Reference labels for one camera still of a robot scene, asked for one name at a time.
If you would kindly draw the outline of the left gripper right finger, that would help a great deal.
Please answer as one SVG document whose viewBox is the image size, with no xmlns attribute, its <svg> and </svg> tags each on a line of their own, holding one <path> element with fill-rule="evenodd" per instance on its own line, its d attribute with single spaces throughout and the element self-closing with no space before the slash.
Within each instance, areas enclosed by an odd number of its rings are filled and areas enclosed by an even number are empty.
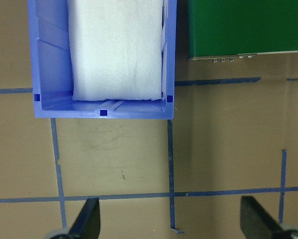
<svg viewBox="0 0 298 239">
<path fill-rule="evenodd" d="M 240 229 L 247 239 L 298 239 L 298 228 L 277 223 L 253 196 L 241 197 Z"/>
</svg>

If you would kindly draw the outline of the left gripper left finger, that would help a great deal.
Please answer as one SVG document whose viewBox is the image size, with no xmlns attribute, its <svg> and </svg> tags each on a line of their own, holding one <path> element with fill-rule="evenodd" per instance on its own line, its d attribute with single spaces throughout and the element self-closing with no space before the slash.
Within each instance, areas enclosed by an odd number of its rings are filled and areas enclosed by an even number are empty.
<svg viewBox="0 0 298 239">
<path fill-rule="evenodd" d="M 98 239 L 101 231 L 100 203 L 98 198 L 87 199 L 70 228 L 48 233 L 49 239 Z"/>
</svg>

